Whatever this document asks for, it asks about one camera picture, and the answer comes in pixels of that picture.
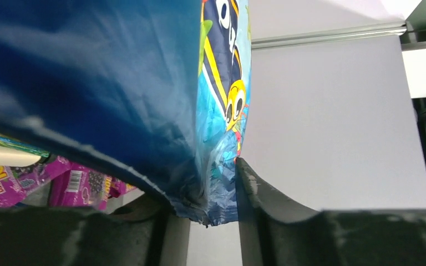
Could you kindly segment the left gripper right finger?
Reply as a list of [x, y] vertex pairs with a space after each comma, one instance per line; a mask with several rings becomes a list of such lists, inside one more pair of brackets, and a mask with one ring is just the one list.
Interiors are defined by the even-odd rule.
[[426, 209], [316, 211], [236, 161], [243, 265], [426, 265]]

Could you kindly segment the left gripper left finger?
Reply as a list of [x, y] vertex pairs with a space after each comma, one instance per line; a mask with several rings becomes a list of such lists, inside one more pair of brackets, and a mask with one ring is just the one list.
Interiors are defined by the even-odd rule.
[[148, 195], [90, 207], [0, 208], [0, 265], [150, 265], [168, 210]]

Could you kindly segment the blue Slendy candy bag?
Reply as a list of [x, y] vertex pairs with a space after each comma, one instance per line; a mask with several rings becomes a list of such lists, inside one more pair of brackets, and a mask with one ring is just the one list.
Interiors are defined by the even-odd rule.
[[248, 1], [0, 1], [0, 133], [238, 219]]

